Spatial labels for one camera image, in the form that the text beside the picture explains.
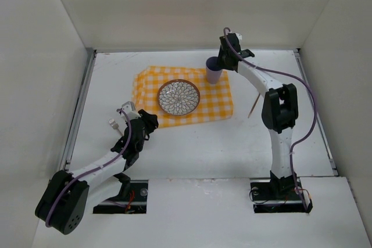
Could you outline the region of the lilac plastic cup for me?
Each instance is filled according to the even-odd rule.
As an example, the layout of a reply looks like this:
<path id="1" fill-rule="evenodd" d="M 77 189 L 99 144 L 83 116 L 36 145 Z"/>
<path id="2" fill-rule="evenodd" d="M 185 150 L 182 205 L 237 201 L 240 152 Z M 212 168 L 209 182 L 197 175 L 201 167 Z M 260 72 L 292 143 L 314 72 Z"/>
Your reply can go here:
<path id="1" fill-rule="evenodd" d="M 218 57 L 212 56 L 206 61 L 206 80 L 210 84 L 217 84 L 223 69 L 218 65 Z"/>

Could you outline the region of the yellow white checkered cloth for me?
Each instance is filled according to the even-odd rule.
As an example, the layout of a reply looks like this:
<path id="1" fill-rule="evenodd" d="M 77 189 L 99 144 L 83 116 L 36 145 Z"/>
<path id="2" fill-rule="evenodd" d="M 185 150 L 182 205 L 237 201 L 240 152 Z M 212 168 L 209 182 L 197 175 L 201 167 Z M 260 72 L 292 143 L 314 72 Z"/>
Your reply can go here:
<path id="1" fill-rule="evenodd" d="M 160 87 L 176 79 L 192 82 L 200 92 L 198 107 L 186 116 L 165 113 L 157 101 Z M 225 120 L 234 111 L 227 72 L 222 72 L 217 84 L 210 84 L 202 68 L 149 66 L 134 76 L 132 101 L 138 110 L 157 115 L 160 128 Z"/>

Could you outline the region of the patterned ceramic bowl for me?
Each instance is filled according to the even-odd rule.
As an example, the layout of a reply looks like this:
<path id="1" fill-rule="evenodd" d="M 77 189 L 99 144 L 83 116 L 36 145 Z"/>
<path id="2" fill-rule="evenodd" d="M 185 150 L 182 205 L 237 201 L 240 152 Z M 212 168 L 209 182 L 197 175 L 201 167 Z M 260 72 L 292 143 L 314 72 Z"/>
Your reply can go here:
<path id="1" fill-rule="evenodd" d="M 174 79 L 159 88 L 156 98 L 163 112 L 181 117 L 196 110 L 201 100 L 201 94 L 194 83 L 188 80 Z"/>

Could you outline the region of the copper spoon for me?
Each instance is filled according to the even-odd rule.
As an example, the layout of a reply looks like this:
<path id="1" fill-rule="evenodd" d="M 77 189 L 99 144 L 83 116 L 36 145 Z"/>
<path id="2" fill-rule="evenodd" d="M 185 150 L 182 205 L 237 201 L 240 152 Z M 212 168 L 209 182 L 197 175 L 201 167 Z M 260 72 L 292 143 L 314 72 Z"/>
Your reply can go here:
<path id="1" fill-rule="evenodd" d="M 259 101 L 259 99 L 260 99 L 260 94 L 257 95 L 257 97 L 256 97 L 256 99 L 255 99 L 255 101 L 254 101 L 254 103 L 253 103 L 253 105 L 251 107 L 251 110 L 249 111 L 248 118 L 251 117 L 251 115 L 252 115 L 252 113 L 253 113 L 253 111 L 254 111 L 254 109 L 255 109 L 258 101 Z"/>

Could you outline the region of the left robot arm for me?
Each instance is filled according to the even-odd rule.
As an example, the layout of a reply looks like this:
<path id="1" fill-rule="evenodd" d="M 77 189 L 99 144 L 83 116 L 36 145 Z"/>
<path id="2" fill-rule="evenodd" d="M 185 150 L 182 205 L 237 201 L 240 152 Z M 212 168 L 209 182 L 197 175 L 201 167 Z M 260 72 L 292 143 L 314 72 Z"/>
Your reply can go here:
<path id="1" fill-rule="evenodd" d="M 126 113 L 123 136 L 110 151 L 73 172 L 60 170 L 49 180 L 47 188 L 35 208 L 35 216 L 47 228 L 55 228 L 64 235 L 73 232 L 82 221 L 87 208 L 95 207 L 111 197 L 133 198 L 130 177 L 125 175 L 139 158 L 145 141 L 158 128 L 158 117 L 141 109 Z"/>

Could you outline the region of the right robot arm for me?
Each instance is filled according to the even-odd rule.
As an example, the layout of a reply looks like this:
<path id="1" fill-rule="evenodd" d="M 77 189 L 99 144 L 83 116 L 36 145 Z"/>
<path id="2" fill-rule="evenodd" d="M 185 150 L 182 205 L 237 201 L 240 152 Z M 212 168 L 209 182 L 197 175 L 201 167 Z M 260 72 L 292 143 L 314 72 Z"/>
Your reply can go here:
<path id="1" fill-rule="evenodd" d="M 217 65 L 245 77 L 263 97 L 261 118 L 271 139 L 272 165 L 268 182 L 253 182 L 252 196 L 258 200 L 281 200 L 295 187 L 291 162 L 293 128 L 298 118 L 298 97 L 294 84 L 284 84 L 271 71 L 248 64 L 243 58 L 253 53 L 242 50 L 235 33 L 220 37 Z"/>

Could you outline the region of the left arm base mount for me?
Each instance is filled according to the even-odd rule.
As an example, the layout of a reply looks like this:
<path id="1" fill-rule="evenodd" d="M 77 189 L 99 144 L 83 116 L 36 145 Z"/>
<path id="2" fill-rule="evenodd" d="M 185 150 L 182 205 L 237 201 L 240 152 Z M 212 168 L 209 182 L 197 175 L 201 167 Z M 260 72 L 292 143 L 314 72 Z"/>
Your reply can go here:
<path id="1" fill-rule="evenodd" d="M 111 197 L 93 208 L 93 214 L 146 214 L 148 180 L 131 181 L 123 194 Z"/>

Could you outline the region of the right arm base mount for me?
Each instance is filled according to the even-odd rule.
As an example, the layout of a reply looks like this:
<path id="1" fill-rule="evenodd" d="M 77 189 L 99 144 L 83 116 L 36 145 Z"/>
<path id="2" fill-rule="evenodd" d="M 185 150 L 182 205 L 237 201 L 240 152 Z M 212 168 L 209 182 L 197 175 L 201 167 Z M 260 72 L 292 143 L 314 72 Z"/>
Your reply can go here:
<path id="1" fill-rule="evenodd" d="M 292 177 L 283 179 L 255 179 L 250 182 L 249 198 L 253 211 L 259 213 L 310 213 L 312 198 L 307 189 Z"/>

